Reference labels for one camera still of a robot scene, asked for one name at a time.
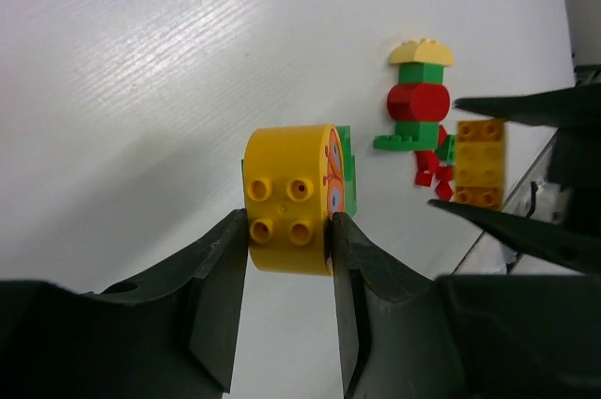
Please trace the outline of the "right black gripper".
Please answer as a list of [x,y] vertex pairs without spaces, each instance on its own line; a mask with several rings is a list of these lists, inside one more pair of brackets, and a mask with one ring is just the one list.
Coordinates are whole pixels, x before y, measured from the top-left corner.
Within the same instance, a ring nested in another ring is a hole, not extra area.
[[558,127],[547,178],[559,185],[558,221],[430,199],[509,246],[583,274],[600,274],[600,66],[575,67],[576,85],[521,96],[460,98],[455,108],[533,127]]

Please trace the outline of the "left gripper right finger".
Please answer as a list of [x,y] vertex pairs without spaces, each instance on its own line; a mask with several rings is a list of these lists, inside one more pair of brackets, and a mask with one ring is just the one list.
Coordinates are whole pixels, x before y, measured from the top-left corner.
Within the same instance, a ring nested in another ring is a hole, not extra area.
[[596,398],[600,281],[568,275],[428,279],[344,213],[331,223],[347,398]]

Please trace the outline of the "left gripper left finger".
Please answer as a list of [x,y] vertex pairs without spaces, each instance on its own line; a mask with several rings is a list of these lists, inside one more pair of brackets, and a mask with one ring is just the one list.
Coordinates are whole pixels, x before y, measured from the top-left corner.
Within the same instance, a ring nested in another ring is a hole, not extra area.
[[220,398],[231,389],[247,267],[236,209],[100,293],[1,284],[5,398]]

